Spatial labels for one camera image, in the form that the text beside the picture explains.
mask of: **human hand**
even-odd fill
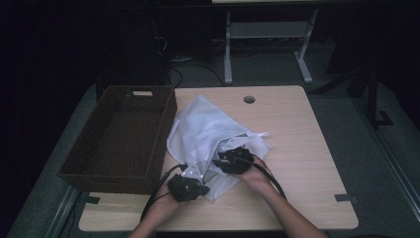
[[[169,193],[167,182],[157,192],[155,202],[130,237],[149,237],[153,231],[166,223],[176,211],[186,206],[189,201],[179,202]]]
[[[254,163],[266,170],[265,163],[258,157],[254,156]],[[251,190],[263,195],[269,191],[275,191],[269,179],[261,171],[251,166],[241,175],[231,175],[243,181]]]

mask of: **light wood tabletop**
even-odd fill
[[[257,132],[268,132],[270,151],[264,158],[288,201],[321,229],[353,229],[359,224],[321,129],[300,86],[180,88],[178,110],[202,94],[233,119]],[[252,96],[252,104],[244,102]],[[166,153],[162,172],[177,164]],[[146,195],[91,192],[98,204],[86,204],[79,221],[83,231],[132,230],[139,223]],[[237,184],[215,201],[199,197],[158,230],[244,231],[278,230],[264,201]]]

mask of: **gray carpet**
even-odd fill
[[[281,46],[279,50],[265,51],[250,57],[233,58],[234,84],[251,85],[302,85],[310,90],[334,78],[325,70],[333,44],[312,44],[306,61],[312,72],[314,83],[303,82],[294,61],[294,44]],[[182,74],[179,87],[221,86],[216,74],[223,76],[222,56],[212,61],[194,60],[175,66]],[[180,74],[172,70],[171,81],[177,84]],[[338,171],[348,193],[359,202],[354,204],[360,225],[354,230],[328,231],[331,237],[352,237],[356,235],[379,234],[391,237],[420,237],[420,224],[395,182],[387,159],[377,143],[375,131],[366,122],[359,103],[345,94],[348,82],[339,85],[324,95],[310,95],[309,100],[321,126],[322,132],[335,160]],[[95,105],[94,87],[86,92],[70,119],[67,128],[58,141],[40,180],[34,187],[22,209],[9,237],[46,237],[57,215],[66,183],[56,177],[81,126]],[[394,126],[380,127],[392,152],[398,158],[414,186],[419,186],[420,175],[420,133],[399,108],[393,94],[382,85],[379,88],[378,109],[386,110]],[[61,237],[125,237],[125,233],[86,233],[77,228],[78,218],[83,209],[83,195],[75,205],[73,213],[65,213]],[[220,237],[273,237],[278,233],[207,234]]]

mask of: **dark background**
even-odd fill
[[[143,4],[108,3],[113,2],[123,7]],[[225,13],[221,10],[167,11],[156,21],[153,11],[86,10],[98,3],[109,8],[103,6],[104,1],[1,3],[2,237],[88,87],[98,82],[101,92],[109,84],[166,83],[166,59],[156,54],[154,35],[165,36],[174,52],[190,51],[209,59],[210,40],[223,39]],[[336,41],[329,68],[333,73],[356,65],[375,70],[420,127],[420,8],[409,1],[379,6],[323,6],[312,41]],[[247,21],[280,15],[294,16],[289,10],[258,15],[253,9],[237,16]]]

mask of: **background table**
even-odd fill
[[[300,86],[176,89],[178,110],[198,94],[206,96],[251,130],[268,132],[266,164],[289,202],[321,229],[352,229],[358,219],[304,90]],[[244,102],[245,96],[255,103]],[[162,172],[176,165],[166,153]],[[83,231],[132,230],[140,220],[146,195],[92,192],[79,221]],[[264,201],[241,182],[214,202],[199,197],[158,230],[278,230],[281,226]]]

